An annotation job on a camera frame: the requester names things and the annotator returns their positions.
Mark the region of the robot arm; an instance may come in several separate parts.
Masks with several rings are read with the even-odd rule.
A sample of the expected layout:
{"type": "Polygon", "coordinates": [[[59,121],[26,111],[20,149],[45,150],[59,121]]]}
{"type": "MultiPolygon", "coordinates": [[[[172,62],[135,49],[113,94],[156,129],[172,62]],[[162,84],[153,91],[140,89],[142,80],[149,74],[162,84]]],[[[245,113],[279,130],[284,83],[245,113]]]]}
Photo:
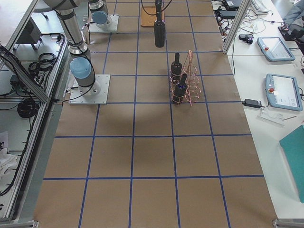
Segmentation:
{"type": "MultiPolygon", "coordinates": [[[[82,0],[43,0],[57,14],[68,41],[68,50],[73,60],[70,63],[70,71],[78,83],[81,96],[97,94],[100,85],[96,82],[95,71],[90,59],[90,51],[81,34],[76,20],[74,8],[77,8],[82,0]]],[[[93,23],[98,26],[110,23],[110,15],[105,0],[87,0],[88,9],[91,12],[93,23]]],[[[164,46],[165,23],[162,19],[162,1],[155,0],[155,13],[149,14],[156,16],[154,23],[154,39],[158,48],[164,46]]]]}
{"type": "Polygon", "coordinates": [[[100,28],[106,28],[111,25],[112,19],[109,15],[105,0],[89,0],[89,10],[92,15],[92,21],[100,28]]]}

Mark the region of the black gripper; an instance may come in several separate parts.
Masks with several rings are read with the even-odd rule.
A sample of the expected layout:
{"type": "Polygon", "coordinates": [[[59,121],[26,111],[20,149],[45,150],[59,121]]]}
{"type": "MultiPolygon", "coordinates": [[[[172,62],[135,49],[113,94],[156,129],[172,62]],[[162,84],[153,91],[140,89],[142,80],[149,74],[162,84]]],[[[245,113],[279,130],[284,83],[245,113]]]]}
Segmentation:
{"type": "Polygon", "coordinates": [[[155,0],[155,6],[161,7],[162,6],[162,0],[155,0]]]}

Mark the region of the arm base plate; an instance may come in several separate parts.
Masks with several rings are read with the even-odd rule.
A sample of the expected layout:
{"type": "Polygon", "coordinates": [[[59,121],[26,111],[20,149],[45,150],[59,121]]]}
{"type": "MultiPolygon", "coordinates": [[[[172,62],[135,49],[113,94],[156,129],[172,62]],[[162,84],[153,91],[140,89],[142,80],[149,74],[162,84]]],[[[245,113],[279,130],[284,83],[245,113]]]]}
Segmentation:
{"type": "Polygon", "coordinates": [[[95,83],[90,89],[79,87],[74,79],[68,102],[71,105],[106,105],[108,99],[108,91],[110,85],[110,75],[95,75],[95,83]]]}
{"type": "Polygon", "coordinates": [[[118,14],[96,14],[92,16],[89,29],[93,33],[113,33],[117,31],[118,21],[118,14]]]}

